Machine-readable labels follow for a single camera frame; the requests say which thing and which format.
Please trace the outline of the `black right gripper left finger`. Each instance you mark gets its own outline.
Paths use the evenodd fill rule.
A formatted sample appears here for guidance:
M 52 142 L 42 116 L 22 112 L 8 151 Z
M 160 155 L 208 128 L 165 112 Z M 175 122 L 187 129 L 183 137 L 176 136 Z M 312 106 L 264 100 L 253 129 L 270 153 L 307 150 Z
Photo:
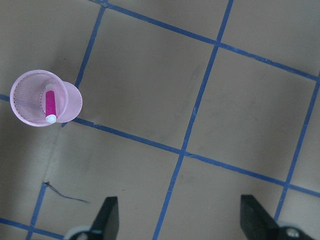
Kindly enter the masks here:
M 90 226 L 74 227 L 64 240 L 116 240 L 119 232 L 119 203 L 117 196 L 107 197 Z

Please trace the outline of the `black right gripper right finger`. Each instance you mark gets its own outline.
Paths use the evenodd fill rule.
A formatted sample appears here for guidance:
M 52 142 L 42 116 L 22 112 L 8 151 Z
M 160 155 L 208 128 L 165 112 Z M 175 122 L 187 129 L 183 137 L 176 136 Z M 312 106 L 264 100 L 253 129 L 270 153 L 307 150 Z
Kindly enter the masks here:
M 311 240 L 301 229 L 280 226 L 250 194 L 240 198 L 240 227 L 248 240 Z

